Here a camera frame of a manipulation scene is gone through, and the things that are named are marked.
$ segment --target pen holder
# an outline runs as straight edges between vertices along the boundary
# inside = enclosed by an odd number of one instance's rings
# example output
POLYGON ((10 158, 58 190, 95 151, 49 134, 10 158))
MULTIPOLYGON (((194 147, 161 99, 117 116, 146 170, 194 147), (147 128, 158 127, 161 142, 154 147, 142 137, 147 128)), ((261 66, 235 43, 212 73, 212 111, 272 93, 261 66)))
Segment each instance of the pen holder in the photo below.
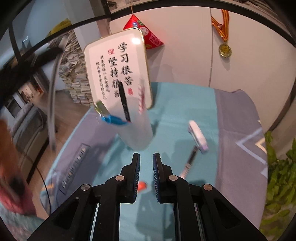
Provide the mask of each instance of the pen holder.
MULTIPOLYGON (((125 125, 113 125, 122 141, 133 150, 145 149, 153 138, 153 132, 146 108, 139 111, 139 100, 127 98, 131 122, 125 125)), ((125 120, 124 112, 120 101, 110 111, 125 120)))

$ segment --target teal tablecloth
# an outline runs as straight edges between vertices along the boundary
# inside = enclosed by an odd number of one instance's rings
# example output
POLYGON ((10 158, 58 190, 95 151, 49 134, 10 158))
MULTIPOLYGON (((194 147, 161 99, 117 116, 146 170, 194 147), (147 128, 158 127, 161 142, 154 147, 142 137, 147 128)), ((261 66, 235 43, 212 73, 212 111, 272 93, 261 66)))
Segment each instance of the teal tablecloth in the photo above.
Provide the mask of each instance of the teal tablecloth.
MULTIPOLYGON (((218 120, 214 89, 194 85, 152 83, 154 106, 149 117, 154 138, 144 151, 140 151, 139 181, 148 188, 138 194, 134 204, 122 204, 120 209, 121 241, 174 240, 173 208, 159 204, 154 193, 152 168, 153 153, 159 152, 162 162, 171 166, 174 174, 183 170, 194 141, 188 133, 188 121, 194 120, 200 127, 209 151, 198 153, 186 178, 192 184, 215 184, 218 160, 218 120)), ((124 165, 131 163, 134 151, 116 137, 112 147, 92 183, 104 183, 118 175, 124 165)))

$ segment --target gray sofa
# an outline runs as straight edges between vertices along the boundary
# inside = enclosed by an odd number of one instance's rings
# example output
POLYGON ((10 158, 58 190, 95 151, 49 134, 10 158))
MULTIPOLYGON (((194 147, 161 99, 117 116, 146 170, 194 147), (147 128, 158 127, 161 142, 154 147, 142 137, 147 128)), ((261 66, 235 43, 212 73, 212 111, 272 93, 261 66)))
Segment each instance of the gray sofa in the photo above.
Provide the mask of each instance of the gray sofa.
POLYGON ((10 129, 13 143, 20 153, 19 167, 25 179, 48 140, 46 115, 33 104, 26 104, 17 114, 10 129))

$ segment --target red object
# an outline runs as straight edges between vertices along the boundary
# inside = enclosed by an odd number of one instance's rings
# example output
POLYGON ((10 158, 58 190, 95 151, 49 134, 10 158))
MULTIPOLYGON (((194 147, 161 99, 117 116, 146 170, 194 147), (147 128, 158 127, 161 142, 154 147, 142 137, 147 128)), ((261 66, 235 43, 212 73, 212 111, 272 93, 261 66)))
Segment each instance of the red object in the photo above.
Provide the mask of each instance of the red object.
POLYGON ((109 49, 109 50, 108 50, 108 54, 109 54, 109 55, 114 54, 114 49, 109 49))
POLYGON ((163 45, 163 42, 161 42, 134 14, 128 20, 123 30, 129 28, 138 28, 142 31, 146 49, 153 49, 163 45))
POLYGON ((143 191, 147 188, 147 183, 143 181, 139 181, 138 183, 138 192, 143 191))
POLYGON ((6 189, 0 186, 0 202, 9 211, 24 215, 36 215, 36 209, 32 201, 32 192, 28 184, 24 181, 25 192, 19 202, 12 199, 6 189))
POLYGON ((133 95, 133 90, 131 88, 128 89, 128 94, 133 95))

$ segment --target hanging string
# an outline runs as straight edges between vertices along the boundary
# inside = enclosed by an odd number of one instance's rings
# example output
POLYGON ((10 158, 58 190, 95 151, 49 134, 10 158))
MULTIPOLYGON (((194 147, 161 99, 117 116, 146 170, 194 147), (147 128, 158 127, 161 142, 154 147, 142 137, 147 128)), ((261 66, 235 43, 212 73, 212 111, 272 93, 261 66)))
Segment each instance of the hanging string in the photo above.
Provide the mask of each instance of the hanging string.
POLYGON ((133 0, 130 0, 131 13, 133 14, 133 0))

